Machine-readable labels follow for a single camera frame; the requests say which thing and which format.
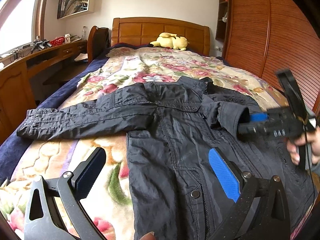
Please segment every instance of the jacket button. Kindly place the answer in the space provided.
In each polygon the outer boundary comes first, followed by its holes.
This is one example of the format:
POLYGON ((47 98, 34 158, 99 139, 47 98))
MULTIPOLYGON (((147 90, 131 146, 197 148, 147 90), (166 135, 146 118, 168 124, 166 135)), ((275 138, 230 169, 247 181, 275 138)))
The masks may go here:
POLYGON ((198 190, 194 190, 191 192, 191 197, 198 198, 200 197, 200 192, 198 190))

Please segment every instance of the dark gray jacket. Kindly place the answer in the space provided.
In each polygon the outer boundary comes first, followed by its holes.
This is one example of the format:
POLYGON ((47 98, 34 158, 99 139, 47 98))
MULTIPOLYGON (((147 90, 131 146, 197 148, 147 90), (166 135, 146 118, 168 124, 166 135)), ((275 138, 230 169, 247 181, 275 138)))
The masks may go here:
POLYGON ((291 230, 312 203, 306 172, 291 162, 284 144, 236 138, 237 124, 256 101, 205 78, 136 83, 62 110, 29 110, 17 135, 35 140, 76 139, 127 131, 135 239, 207 239, 233 205, 209 161, 219 147, 241 171, 279 175, 287 194, 291 230), (200 197, 193 198, 193 190, 200 197))

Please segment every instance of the human hand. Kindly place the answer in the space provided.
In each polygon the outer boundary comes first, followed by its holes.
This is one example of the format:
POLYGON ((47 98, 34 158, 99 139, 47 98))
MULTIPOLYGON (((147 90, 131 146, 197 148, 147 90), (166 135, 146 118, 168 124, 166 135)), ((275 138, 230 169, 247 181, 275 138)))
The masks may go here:
POLYGON ((140 240, 156 240, 154 234, 154 232, 147 233, 143 237, 141 237, 140 240))
MULTIPOLYGON (((320 128, 317 126, 316 130, 313 132, 307 132, 307 141, 311 143, 312 148, 312 164, 316 165, 320 161, 320 128)), ((302 146, 306 144, 305 134, 302 134, 298 139, 294 141, 294 144, 287 141, 287 149, 290 153, 291 160, 295 165, 300 162, 300 156, 297 153, 297 146, 302 146)))

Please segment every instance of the floral blanket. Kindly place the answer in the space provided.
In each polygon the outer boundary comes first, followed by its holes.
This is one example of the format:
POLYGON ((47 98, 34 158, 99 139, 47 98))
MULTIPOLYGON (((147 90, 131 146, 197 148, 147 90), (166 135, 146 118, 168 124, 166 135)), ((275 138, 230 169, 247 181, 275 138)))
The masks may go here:
MULTIPOLYGON (((94 100, 136 82, 174 82, 183 75, 197 79, 208 76, 215 85, 253 97, 263 110, 286 102, 265 81, 245 70, 225 66, 215 57, 172 49, 125 47, 111 50, 108 57, 104 66, 81 79, 77 90, 60 108, 94 100)), ((23 239, 24 213, 33 177, 40 174, 45 179, 57 178, 65 171, 73 171, 96 147, 105 149, 107 161, 89 195, 80 202, 108 240, 133 239, 134 216, 125 134, 34 141, 21 158, 11 181, 0 187, 0 211, 18 236, 23 239)), ((56 201, 68 231, 77 236, 60 199, 56 201)))

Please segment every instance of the red object on shelf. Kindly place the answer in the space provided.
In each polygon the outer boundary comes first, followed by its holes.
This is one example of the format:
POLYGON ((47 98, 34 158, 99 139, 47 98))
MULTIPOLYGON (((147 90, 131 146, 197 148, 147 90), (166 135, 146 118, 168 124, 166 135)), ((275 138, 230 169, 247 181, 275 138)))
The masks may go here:
POLYGON ((64 37, 58 37, 53 41, 50 41, 50 43, 52 44, 52 46, 58 46, 58 45, 62 45, 62 43, 64 42, 64 37))

